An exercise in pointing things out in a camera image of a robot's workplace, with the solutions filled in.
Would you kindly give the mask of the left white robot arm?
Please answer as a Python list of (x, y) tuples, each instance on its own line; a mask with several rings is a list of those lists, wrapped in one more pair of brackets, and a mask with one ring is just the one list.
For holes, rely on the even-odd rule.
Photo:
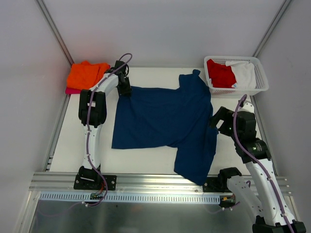
[(78, 117), (83, 125), (86, 145), (82, 166), (75, 177), (76, 190), (105, 188), (104, 181), (99, 175), (101, 168), (99, 144), (101, 129), (107, 117), (106, 97), (114, 88), (117, 88), (120, 95), (131, 95), (128, 73), (128, 64), (117, 60), (92, 88), (82, 90), (80, 93)]

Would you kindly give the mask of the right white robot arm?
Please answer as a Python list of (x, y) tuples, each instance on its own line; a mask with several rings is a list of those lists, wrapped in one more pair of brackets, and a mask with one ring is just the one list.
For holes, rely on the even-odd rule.
[(215, 128), (219, 121), (223, 122), (218, 128), (219, 133), (232, 138), (236, 153), (250, 172), (257, 193), (251, 190), (236, 167), (220, 170), (218, 188), (235, 195), (250, 216), (254, 233), (306, 232), (304, 223), (295, 219), (286, 204), (267, 145), (257, 137), (253, 105), (247, 103), (237, 112), (220, 107), (210, 119), (210, 126)]

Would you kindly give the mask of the blue t shirt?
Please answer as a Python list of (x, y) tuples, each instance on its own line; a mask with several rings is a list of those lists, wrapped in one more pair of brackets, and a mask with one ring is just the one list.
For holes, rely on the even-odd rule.
[(119, 97), (112, 148), (175, 148), (175, 173), (203, 185), (217, 146), (212, 115), (211, 94), (197, 69), (181, 74), (177, 89), (133, 87), (131, 96)]

